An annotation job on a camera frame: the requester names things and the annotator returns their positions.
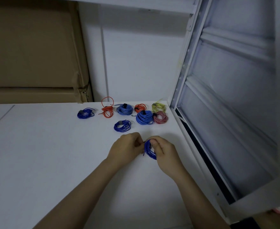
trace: red wire coil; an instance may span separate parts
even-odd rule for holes
[[[163,111],[158,111],[158,112],[153,114],[154,122],[159,124],[159,125],[166,123],[168,119],[169,118],[167,117],[167,115]]]
[[[145,104],[136,104],[135,105],[135,111],[136,113],[146,110],[146,105]]]
[[[105,100],[106,98],[110,98],[112,99],[110,96],[105,97],[104,99],[102,99],[101,103],[102,103],[102,113],[100,113],[99,115],[103,114],[106,118],[111,118],[113,116],[113,105],[115,104],[115,102],[112,99],[112,105],[110,106],[104,106],[103,104],[103,100]]]

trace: wire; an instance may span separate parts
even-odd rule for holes
[[[129,104],[116,104],[115,106],[118,105],[119,107],[117,107],[117,112],[122,116],[129,116],[134,111],[133,107]]]
[[[152,104],[153,112],[158,112],[158,111],[163,111],[163,112],[165,112],[165,110],[166,110],[166,105],[165,105],[165,104],[162,104],[162,103],[159,103],[160,100],[158,100],[156,103],[153,103],[153,104]]]
[[[94,108],[85,108],[84,110],[80,110],[77,113],[77,117],[79,119],[88,119],[89,117],[93,117],[94,116],[93,110],[95,110],[95,109]]]
[[[154,123],[153,113],[148,110],[140,111],[136,115],[136,121],[141,125],[151,125]]]
[[[160,125],[166,123],[169,118],[163,111],[158,111],[156,113],[153,113],[153,119],[155,123]]]
[[[113,127],[113,129],[117,132],[126,132],[130,130],[130,128],[131,128],[131,122],[128,120],[118,121],[117,123],[115,123],[115,126]]]
[[[112,116],[113,116],[113,105],[114,105],[114,101],[113,101],[113,99],[112,99],[112,105],[110,105],[110,106],[104,106],[103,105],[103,100],[105,100],[106,98],[111,98],[110,96],[107,96],[107,97],[105,97],[104,99],[102,99],[102,101],[101,101],[101,103],[102,103],[102,106],[103,106],[103,108],[102,108],[102,113],[100,113],[99,115],[101,115],[101,114],[103,114],[106,118],[111,118]]]
[[[146,110],[146,105],[145,104],[136,104],[135,105],[135,111],[136,113]]]
[[[150,140],[147,140],[145,143],[144,143],[144,152],[150,157],[150,158],[153,158],[155,160],[157,160],[157,157],[156,157],[156,154],[151,150],[152,148],[152,144],[150,143]]]

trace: person's right thumb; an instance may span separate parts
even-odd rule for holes
[[[155,139],[151,139],[149,142],[153,146],[157,157],[163,155],[163,151],[162,151],[159,143]]]

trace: person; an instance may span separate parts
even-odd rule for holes
[[[177,184],[194,228],[229,228],[183,166],[175,146],[159,136],[149,139],[160,169]],[[83,228],[111,178],[143,152],[144,142],[139,133],[122,135],[112,145],[107,158],[34,229]]]

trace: dark blue wire coil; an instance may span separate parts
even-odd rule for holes
[[[93,110],[95,110],[95,109],[94,108],[85,108],[84,110],[80,110],[77,114],[77,117],[79,119],[87,119],[89,117],[93,117],[94,116]]]
[[[157,160],[157,157],[156,157],[156,154],[151,150],[152,148],[152,144],[150,143],[150,140],[147,140],[145,143],[144,143],[144,152],[150,157],[150,158],[153,158],[155,160]]]
[[[119,107],[117,107],[117,112],[122,116],[129,116],[134,111],[134,108],[129,104],[116,104],[115,106],[118,105]]]
[[[113,129],[117,132],[126,132],[130,130],[130,128],[131,128],[131,122],[128,120],[118,121],[117,123],[115,123],[115,126],[113,127]]]
[[[151,125],[154,123],[153,113],[148,110],[138,112],[136,121],[141,125]]]

